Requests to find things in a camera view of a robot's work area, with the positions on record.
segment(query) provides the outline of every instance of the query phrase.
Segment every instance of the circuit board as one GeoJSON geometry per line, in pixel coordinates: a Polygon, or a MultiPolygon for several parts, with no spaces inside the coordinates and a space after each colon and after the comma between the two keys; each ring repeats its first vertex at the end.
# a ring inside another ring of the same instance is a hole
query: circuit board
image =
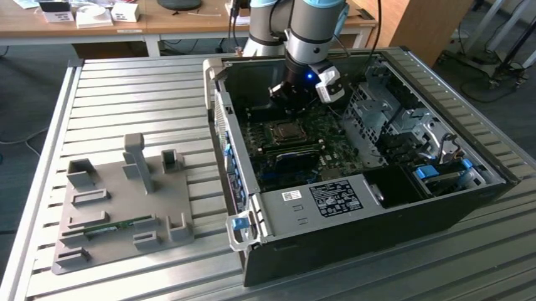
{"type": "Polygon", "coordinates": [[[241,131],[261,191],[337,179],[364,169],[340,117],[317,104],[295,120],[244,122],[241,131]]]}

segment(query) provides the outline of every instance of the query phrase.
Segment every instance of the barcode sticker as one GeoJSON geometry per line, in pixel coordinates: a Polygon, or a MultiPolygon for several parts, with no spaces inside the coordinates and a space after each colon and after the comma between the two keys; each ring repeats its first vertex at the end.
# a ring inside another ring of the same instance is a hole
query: barcode sticker
{"type": "Polygon", "coordinates": [[[301,199],[303,194],[300,193],[300,190],[289,191],[287,193],[283,193],[284,196],[284,201],[291,201],[293,199],[301,199]]]}
{"type": "Polygon", "coordinates": [[[141,29],[118,29],[118,33],[141,33],[141,29]]]}

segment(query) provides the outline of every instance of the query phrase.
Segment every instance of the blue latch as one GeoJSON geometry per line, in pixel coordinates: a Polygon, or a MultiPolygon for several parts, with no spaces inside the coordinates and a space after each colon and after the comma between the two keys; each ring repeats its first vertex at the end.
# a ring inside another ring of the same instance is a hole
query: blue latch
{"type": "Polygon", "coordinates": [[[470,159],[462,160],[462,164],[466,166],[466,169],[472,168],[472,162],[470,159]]]}
{"type": "Polygon", "coordinates": [[[248,218],[236,218],[233,220],[233,230],[243,230],[251,227],[248,218]]]}
{"type": "Polygon", "coordinates": [[[228,143],[228,145],[227,145],[227,149],[224,150],[224,153],[225,153],[225,155],[227,156],[231,156],[232,155],[232,143],[228,143]]]}
{"type": "Polygon", "coordinates": [[[416,173],[420,179],[427,179],[428,177],[439,176],[439,172],[432,165],[418,167],[416,173]]]}

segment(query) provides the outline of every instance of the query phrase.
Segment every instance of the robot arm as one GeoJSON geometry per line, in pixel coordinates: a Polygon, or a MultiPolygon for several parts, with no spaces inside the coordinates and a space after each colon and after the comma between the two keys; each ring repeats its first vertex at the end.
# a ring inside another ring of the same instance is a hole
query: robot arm
{"type": "Polygon", "coordinates": [[[271,89],[271,94],[283,97],[291,91],[297,93],[308,86],[313,72],[321,101],[332,103],[339,100],[346,90],[340,72],[327,57],[333,36],[340,34],[348,16],[346,0],[255,0],[251,7],[251,39],[245,55],[281,54],[283,40],[273,36],[273,32],[285,34],[287,72],[283,83],[271,89]]]}

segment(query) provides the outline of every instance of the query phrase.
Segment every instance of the slotted metal surface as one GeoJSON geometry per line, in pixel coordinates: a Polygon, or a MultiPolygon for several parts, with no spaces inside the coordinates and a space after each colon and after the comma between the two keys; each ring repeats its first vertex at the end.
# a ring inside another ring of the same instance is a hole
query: slotted metal surface
{"type": "Polygon", "coordinates": [[[29,249],[21,262],[15,262],[21,255],[11,257],[9,271],[14,271],[18,264],[21,268],[15,271],[19,274],[13,275],[17,280],[7,275],[10,287],[5,283],[0,298],[534,300],[534,160],[412,54],[398,48],[390,52],[420,79],[452,118],[467,126],[499,160],[525,179],[499,201],[476,210],[443,233],[299,277],[244,288],[240,257],[229,249],[224,226],[227,209],[209,123],[201,113],[204,89],[197,82],[205,57],[88,61],[85,67],[73,72],[71,97],[61,99],[66,101],[66,116],[63,122],[59,121],[62,128],[49,180],[35,208],[26,209],[35,209],[38,215],[33,226],[19,230],[31,237],[29,249]],[[156,85],[165,90],[156,90],[156,85]],[[146,156],[154,156],[170,147],[186,154],[196,242],[57,276],[50,268],[67,163],[80,157],[89,157],[94,164],[121,161],[121,137],[129,132],[145,133],[146,156]]]}

